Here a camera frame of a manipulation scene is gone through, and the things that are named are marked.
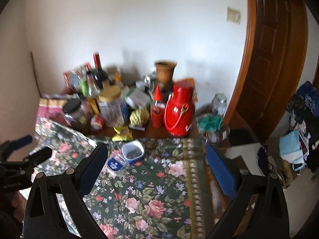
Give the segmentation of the person left hand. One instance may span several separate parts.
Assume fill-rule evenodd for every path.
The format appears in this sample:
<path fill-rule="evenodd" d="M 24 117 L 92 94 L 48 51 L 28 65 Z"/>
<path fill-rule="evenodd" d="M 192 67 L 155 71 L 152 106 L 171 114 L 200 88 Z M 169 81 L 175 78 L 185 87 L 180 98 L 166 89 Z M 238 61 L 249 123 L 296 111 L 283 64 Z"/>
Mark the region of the person left hand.
<path fill-rule="evenodd" d="M 14 217 L 19 222 L 22 222 L 24 220 L 24 214 L 27 205 L 26 198 L 20 192 L 15 192 L 11 198 L 11 205 L 14 208 Z"/>

